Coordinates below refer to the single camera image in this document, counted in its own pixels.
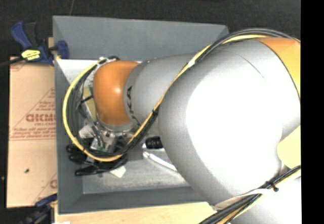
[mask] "dark carpet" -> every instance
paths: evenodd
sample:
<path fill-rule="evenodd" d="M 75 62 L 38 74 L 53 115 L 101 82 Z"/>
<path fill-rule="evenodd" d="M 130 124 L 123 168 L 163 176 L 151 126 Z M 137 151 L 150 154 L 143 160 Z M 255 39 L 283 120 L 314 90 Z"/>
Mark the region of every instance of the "dark carpet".
<path fill-rule="evenodd" d="M 0 62 L 19 54 L 11 37 L 17 21 L 37 23 L 52 36 L 52 16 L 68 15 L 72 0 L 0 0 Z M 301 0 L 75 0 L 73 15 L 219 23 L 229 31 L 266 27 L 301 38 Z M 0 69 L 0 223 L 17 223 L 31 208 L 5 209 L 8 148 L 8 68 Z"/>

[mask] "white label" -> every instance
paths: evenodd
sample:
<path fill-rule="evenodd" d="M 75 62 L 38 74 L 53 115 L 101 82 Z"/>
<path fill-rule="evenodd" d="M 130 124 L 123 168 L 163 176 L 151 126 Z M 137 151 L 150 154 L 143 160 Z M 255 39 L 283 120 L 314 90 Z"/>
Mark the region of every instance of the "white label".
<path fill-rule="evenodd" d="M 109 171 L 109 173 L 112 173 L 118 178 L 121 178 L 124 175 L 124 173 L 126 173 L 126 168 L 124 166 L 120 166 L 119 168 Z"/>

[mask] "blue clamp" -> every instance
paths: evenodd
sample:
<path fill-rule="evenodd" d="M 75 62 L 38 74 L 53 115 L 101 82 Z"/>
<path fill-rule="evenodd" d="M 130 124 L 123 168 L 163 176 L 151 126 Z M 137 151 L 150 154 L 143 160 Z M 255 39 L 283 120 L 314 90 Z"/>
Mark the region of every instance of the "blue clamp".
<path fill-rule="evenodd" d="M 52 211 L 52 207 L 50 206 L 51 202 L 57 200 L 57 194 L 52 194 L 48 197 L 41 199 L 40 201 L 35 203 L 35 207 L 38 209 L 37 211 L 33 212 L 32 214 L 28 215 L 18 222 L 18 224 L 39 224 L 41 223 L 49 213 Z"/>
<path fill-rule="evenodd" d="M 69 58 L 69 49 L 67 43 L 63 40 L 57 42 L 54 47 L 46 48 L 45 43 L 36 44 L 36 41 L 30 40 L 24 30 L 23 21 L 19 21 L 15 23 L 10 29 L 11 35 L 15 41 L 22 45 L 23 52 L 21 53 L 21 57 L 27 62 L 39 62 L 46 63 L 49 65 L 53 64 L 53 54 L 51 51 L 58 51 L 61 55 L 62 59 Z"/>

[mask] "gray tray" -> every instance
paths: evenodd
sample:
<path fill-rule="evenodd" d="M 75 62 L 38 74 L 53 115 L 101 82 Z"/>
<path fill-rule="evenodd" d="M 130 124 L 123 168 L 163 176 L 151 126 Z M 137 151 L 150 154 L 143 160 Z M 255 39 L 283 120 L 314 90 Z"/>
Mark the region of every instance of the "gray tray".
<path fill-rule="evenodd" d="M 61 108 L 70 81 L 99 57 L 146 60 L 193 53 L 228 33 L 224 25 L 125 20 L 93 17 L 53 17 L 54 42 L 65 40 L 70 60 L 55 63 L 58 212 L 72 213 L 203 201 L 182 176 L 149 159 L 130 161 L 126 173 L 78 177 L 79 165 L 69 161 L 70 140 Z M 157 151 L 159 157 L 167 155 Z"/>

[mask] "gray box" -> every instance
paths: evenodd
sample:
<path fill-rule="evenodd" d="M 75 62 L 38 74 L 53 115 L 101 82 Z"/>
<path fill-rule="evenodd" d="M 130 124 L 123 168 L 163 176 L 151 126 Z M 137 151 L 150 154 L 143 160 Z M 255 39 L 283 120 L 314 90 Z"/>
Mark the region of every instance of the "gray box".
<path fill-rule="evenodd" d="M 99 57 L 147 60 L 198 52 L 228 33 L 224 25 L 149 20 L 54 16 L 54 42 L 65 40 L 70 60 L 55 63 L 58 212 L 73 213 L 203 201 L 179 173 L 148 159 L 130 161 L 126 173 L 75 176 L 71 142 L 62 124 L 62 104 L 73 75 Z M 159 157 L 167 155 L 157 151 Z"/>

